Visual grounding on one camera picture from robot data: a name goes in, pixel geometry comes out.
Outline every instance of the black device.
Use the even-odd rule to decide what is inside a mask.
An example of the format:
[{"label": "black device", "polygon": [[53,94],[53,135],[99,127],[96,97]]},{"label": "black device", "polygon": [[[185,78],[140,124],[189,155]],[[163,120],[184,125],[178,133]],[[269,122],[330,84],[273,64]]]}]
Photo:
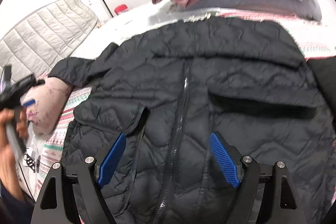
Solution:
[{"label": "black device", "polygon": [[44,84],[44,80],[36,80],[34,75],[29,75],[20,81],[11,84],[11,65],[3,68],[0,79],[0,111],[4,108],[14,110],[14,119],[6,124],[6,134],[13,150],[16,161],[20,160],[26,152],[26,145],[16,131],[16,123],[20,120],[21,97],[33,86]]},{"label": "black device", "polygon": [[[95,157],[64,167],[54,163],[36,201],[31,224],[79,224],[73,184],[78,184],[91,224],[115,224],[100,189],[108,184],[126,147],[123,133]],[[226,181],[237,194],[231,208],[223,215],[222,224],[246,224],[255,200],[258,184],[265,184],[257,224],[306,224],[305,214],[286,165],[257,163],[250,156],[241,156],[219,132],[210,136],[210,147]],[[336,205],[321,224],[336,223]]]}]

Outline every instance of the bed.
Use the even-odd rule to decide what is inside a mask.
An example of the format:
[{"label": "bed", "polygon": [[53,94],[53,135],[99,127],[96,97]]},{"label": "bed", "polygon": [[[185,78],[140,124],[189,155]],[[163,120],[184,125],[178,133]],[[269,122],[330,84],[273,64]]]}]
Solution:
[{"label": "bed", "polygon": [[[188,12],[171,11],[170,0],[159,4],[147,4],[130,10],[106,22],[99,29],[94,28],[83,42],[71,53],[73,57],[94,59],[111,43],[122,44],[130,37],[144,33],[150,29],[176,22],[177,20],[194,21],[211,16],[240,17],[246,20],[273,20],[281,24],[294,38],[306,59],[336,56],[336,2],[334,0],[318,0],[322,21],[320,23],[302,20],[295,16],[256,13],[235,9],[200,9]],[[37,199],[41,185],[52,164],[62,156],[63,142],[69,123],[73,120],[73,109],[86,100],[91,88],[73,90],[60,116],[54,132],[50,136],[35,136],[31,134],[32,143],[39,151],[40,169],[34,174],[25,169],[29,177],[30,188]]]}]

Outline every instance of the jacket zipper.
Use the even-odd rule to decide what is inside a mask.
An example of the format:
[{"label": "jacket zipper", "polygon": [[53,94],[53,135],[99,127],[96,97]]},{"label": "jacket zipper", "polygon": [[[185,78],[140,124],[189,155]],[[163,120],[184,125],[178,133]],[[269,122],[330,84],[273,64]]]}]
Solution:
[{"label": "jacket zipper", "polygon": [[158,224],[159,222],[161,222],[163,213],[166,210],[168,199],[171,195],[171,191],[173,190],[175,161],[179,153],[179,144],[182,136],[182,127],[188,101],[189,68],[190,60],[188,59],[184,64],[183,91],[177,107],[175,126],[172,134],[172,139],[170,141],[170,154],[168,162],[166,162],[163,189],[160,195],[158,207],[155,210],[156,214],[152,221],[152,224]]}]

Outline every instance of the black fabric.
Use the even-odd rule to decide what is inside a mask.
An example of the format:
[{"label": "black fabric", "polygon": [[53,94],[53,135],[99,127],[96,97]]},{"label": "black fabric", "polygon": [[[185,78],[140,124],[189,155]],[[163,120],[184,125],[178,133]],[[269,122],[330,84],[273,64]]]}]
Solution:
[{"label": "black fabric", "polygon": [[102,189],[118,224],[221,223],[236,190],[210,151],[213,131],[260,163],[285,162],[307,223],[320,223],[336,178],[333,118],[280,25],[212,17],[167,25],[115,48],[94,61],[62,60],[49,77],[77,86],[95,80],[74,110],[64,165],[127,134],[125,153]]},{"label": "black fabric", "polygon": [[312,68],[320,90],[336,117],[336,57],[310,59],[307,63]]},{"label": "black fabric", "polygon": [[34,206],[14,198],[0,181],[0,197],[15,224],[30,224]]}]

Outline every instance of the jacket pocket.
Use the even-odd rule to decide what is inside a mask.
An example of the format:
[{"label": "jacket pocket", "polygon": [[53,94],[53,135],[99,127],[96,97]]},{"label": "jacket pocket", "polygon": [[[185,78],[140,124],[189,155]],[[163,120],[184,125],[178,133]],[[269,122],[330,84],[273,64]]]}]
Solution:
[{"label": "jacket pocket", "polygon": [[212,109],[266,118],[311,119],[323,104],[317,90],[208,87]]},{"label": "jacket pocket", "polygon": [[148,113],[148,109],[136,101],[103,98],[99,94],[90,96],[74,111],[78,122],[101,132],[103,145],[107,145],[111,136],[121,132],[126,135],[123,156],[110,183],[101,190],[113,215],[121,214],[129,203]]}]

